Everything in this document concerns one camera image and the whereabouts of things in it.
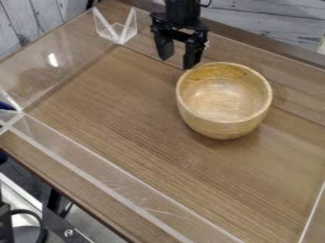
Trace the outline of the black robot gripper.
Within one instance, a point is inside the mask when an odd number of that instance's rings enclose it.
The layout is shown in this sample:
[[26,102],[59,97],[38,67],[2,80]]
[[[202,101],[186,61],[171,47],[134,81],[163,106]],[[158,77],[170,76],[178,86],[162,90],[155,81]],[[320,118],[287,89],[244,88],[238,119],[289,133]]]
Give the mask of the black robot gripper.
[[204,4],[201,0],[165,0],[165,12],[150,13],[161,59],[166,61],[174,55],[175,41],[186,44],[184,69],[192,69],[201,62],[209,32],[200,20],[201,9],[210,4]]

